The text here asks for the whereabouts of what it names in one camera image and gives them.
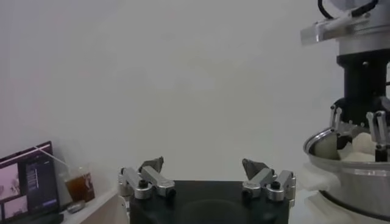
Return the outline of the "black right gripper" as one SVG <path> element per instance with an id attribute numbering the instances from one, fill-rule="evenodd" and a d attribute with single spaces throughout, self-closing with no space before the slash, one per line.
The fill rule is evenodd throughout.
<path id="1" fill-rule="evenodd" d="M 339 55 L 336 61 L 344 70 L 344 96 L 330 107 L 331 131 L 351 136 L 353 125 L 368 124 L 375 143 L 375 161 L 389 162 L 389 51 Z"/>

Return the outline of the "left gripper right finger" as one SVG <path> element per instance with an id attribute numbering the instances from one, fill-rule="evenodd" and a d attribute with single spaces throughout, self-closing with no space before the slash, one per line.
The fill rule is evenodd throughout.
<path id="1" fill-rule="evenodd" d="M 262 196 L 271 202 L 287 200 L 290 207 L 295 206 L 296 176 L 294 172 L 283 170 L 279 174 L 265 163 L 242 159 L 248 180 L 242 183 L 243 200 L 248 203 Z"/>

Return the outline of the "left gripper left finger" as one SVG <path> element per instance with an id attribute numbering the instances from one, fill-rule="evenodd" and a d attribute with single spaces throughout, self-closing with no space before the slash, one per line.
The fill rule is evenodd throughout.
<path id="1" fill-rule="evenodd" d="M 155 192 L 158 196 L 170 199 L 176 195 L 176 184 L 161 174 L 164 157 L 147 160 L 138 169 L 123 167 L 119 171 L 118 182 L 130 189 L 137 200 L 147 200 Z"/>

